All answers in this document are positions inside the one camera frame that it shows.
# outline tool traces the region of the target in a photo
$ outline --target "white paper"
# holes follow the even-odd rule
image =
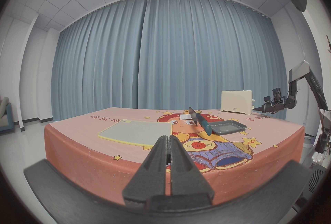
[[[190,120],[190,119],[192,119],[190,114],[181,114],[180,115],[180,120]]]

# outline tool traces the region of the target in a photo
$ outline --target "red apple print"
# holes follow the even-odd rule
[[[205,144],[205,143],[202,143],[202,142],[200,142],[200,141],[198,141],[198,142],[193,142],[191,146],[192,146],[193,148],[199,150],[199,149],[201,149],[201,148],[206,147],[206,144]]]

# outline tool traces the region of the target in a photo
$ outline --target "sofa cushion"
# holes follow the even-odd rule
[[[6,127],[6,126],[9,126],[9,123],[8,123],[7,115],[4,114],[2,118],[0,118],[0,127]]]
[[[5,97],[5,98],[2,99],[2,102],[0,104],[0,118],[2,118],[3,115],[5,114],[6,106],[7,106],[8,103],[9,103],[9,98],[8,97]]]

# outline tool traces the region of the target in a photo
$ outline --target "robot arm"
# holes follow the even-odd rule
[[[315,96],[318,108],[328,111],[324,93],[307,61],[302,61],[299,65],[289,71],[289,96],[285,101],[284,107],[292,109],[297,104],[296,95],[298,80],[302,78],[306,78]]]
[[[315,146],[315,151],[323,153],[325,151],[326,145],[330,139],[331,130],[331,112],[328,110],[326,100],[324,97],[323,90],[319,85],[314,73],[309,67],[307,61],[302,61],[299,65],[294,67],[289,71],[289,95],[285,99],[282,97],[280,88],[273,89],[274,102],[271,102],[270,96],[264,98],[266,102],[261,107],[255,108],[256,111],[262,111],[263,113],[271,112],[274,113],[284,108],[292,109],[297,104],[297,87],[298,80],[305,78],[315,96],[317,105],[319,108],[319,116],[322,123],[322,134],[319,136],[317,144]]]

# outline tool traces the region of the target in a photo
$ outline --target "cartoon girl print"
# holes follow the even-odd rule
[[[211,114],[201,115],[208,122],[224,120]],[[253,159],[253,151],[248,145],[229,142],[215,133],[208,136],[200,124],[196,127],[192,120],[180,120],[180,114],[163,115],[158,122],[172,124],[172,134],[178,137],[201,172],[232,168]]]

